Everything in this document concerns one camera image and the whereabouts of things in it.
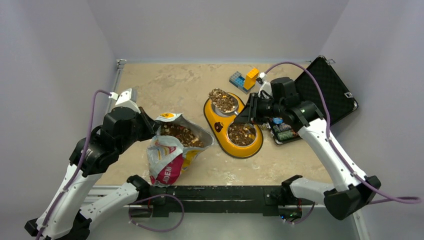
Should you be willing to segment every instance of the table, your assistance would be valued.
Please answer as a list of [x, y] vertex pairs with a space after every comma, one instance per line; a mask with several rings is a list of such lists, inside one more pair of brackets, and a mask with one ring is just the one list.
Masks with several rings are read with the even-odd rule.
[[[248, 94], [229, 82], [236, 71], [246, 75], [252, 68], [261, 72], [271, 64], [154, 64], [128, 63], [124, 66], [117, 92], [137, 89], [137, 104], [155, 119], [161, 113], [183, 113], [188, 120], [212, 132], [203, 114], [208, 93], [214, 88], [238, 95], [244, 102]], [[281, 65], [268, 74], [296, 79], [302, 72], [292, 65]], [[280, 185], [293, 175], [331, 183], [326, 169], [303, 140], [275, 145], [263, 131], [262, 149], [253, 157], [237, 159], [226, 155], [218, 144], [202, 152], [175, 185]], [[98, 185], [121, 185], [131, 175], [149, 180], [146, 148], [150, 141], [137, 142], [109, 167]]]

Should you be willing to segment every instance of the bear face logo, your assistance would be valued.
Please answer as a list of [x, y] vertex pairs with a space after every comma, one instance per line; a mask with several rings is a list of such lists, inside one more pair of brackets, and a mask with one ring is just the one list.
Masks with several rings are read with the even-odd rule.
[[223, 129], [224, 126], [222, 122], [215, 122], [214, 127], [215, 127], [215, 131], [219, 133], [221, 132], [221, 129]]

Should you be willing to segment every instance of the yellow block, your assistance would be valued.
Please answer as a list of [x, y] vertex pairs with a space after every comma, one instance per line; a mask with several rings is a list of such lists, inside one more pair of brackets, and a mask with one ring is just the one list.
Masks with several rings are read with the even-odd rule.
[[246, 79], [244, 80], [244, 85], [243, 87], [245, 89], [250, 89], [251, 87], [253, 87], [253, 85], [255, 85], [255, 81], [256, 78], [258, 78], [259, 75], [259, 70], [256, 68], [253, 68], [247, 75], [246, 75]]

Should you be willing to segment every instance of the white wall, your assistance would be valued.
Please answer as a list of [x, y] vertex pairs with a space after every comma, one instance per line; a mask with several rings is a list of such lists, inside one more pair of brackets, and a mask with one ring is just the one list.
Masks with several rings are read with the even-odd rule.
[[349, 0], [88, 0], [113, 53], [146, 62], [315, 58]]
[[0, 239], [33, 239], [116, 62], [87, 0], [0, 1], [0, 56]]
[[[359, 109], [333, 130], [381, 189], [424, 197], [424, 1], [349, 1], [321, 53]], [[424, 205], [366, 206], [371, 239], [423, 239]]]

